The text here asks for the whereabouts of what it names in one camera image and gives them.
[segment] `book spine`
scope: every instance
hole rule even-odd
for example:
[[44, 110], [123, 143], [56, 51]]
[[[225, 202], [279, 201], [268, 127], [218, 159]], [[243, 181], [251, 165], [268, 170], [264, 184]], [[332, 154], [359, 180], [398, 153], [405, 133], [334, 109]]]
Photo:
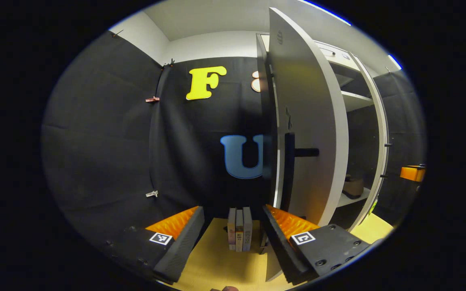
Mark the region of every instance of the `book spine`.
[[229, 249], [234, 251], [235, 250], [235, 215], [236, 210], [235, 208], [229, 209], [229, 217], [228, 217], [228, 244]]
[[237, 210], [237, 217], [235, 217], [235, 238], [235, 251], [242, 252], [244, 243], [244, 216], [242, 210]]
[[244, 243], [244, 231], [242, 231], [241, 228], [238, 227], [237, 231], [235, 232], [235, 235], [237, 237], [237, 244], [236, 244], [235, 251], [242, 252], [242, 245]]
[[244, 207], [244, 245], [242, 252], [251, 250], [251, 237], [253, 236], [253, 220], [251, 219], [251, 209]]

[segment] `metal clip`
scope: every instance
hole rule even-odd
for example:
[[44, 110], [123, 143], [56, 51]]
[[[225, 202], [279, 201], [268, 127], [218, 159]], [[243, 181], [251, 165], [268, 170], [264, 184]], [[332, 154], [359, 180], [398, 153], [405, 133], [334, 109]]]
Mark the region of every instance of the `metal clip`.
[[159, 98], [157, 98], [156, 96], [152, 96], [152, 98], [145, 99], [145, 102], [156, 102], [156, 101], [159, 101]]
[[152, 191], [152, 192], [146, 194], [146, 197], [150, 197], [150, 196], [155, 196], [155, 197], [157, 197], [157, 190], [154, 190], [154, 191]]

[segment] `black handle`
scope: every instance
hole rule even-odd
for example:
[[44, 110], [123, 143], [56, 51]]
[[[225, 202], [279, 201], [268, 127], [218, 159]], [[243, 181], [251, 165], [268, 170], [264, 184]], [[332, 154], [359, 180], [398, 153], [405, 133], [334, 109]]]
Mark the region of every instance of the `black handle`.
[[314, 148], [296, 149], [294, 133], [285, 134], [285, 167], [283, 171], [282, 202], [280, 209], [289, 210], [290, 196], [292, 195], [292, 183], [294, 182], [294, 158], [319, 156], [320, 150]]

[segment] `brown object on shelf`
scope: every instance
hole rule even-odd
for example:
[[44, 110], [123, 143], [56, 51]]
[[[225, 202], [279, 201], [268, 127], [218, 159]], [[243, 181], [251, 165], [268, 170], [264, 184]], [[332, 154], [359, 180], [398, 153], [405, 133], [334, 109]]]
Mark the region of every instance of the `brown object on shelf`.
[[364, 180], [354, 179], [351, 175], [346, 175], [342, 193], [350, 199], [361, 197], [364, 190]]

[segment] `open cabinet door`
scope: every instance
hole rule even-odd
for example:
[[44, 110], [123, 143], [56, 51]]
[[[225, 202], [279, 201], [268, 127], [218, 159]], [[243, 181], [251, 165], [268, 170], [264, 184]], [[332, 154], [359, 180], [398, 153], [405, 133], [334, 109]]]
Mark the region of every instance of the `open cabinet door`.
[[[339, 202], [348, 163], [343, 96], [331, 66], [312, 38], [278, 9], [269, 8], [269, 21], [268, 62], [277, 111], [273, 141], [284, 157], [279, 160], [277, 175], [283, 180], [282, 196], [275, 200], [281, 200], [283, 210], [288, 208], [294, 215], [325, 226]], [[294, 154], [289, 156], [293, 151], [286, 152], [283, 143], [287, 133], [294, 133], [295, 148], [318, 149], [319, 155], [296, 157], [292, 169], [288, 161], [294, 158]], [[281, 177], [292, 170], [292, 182], [285, 185]]]

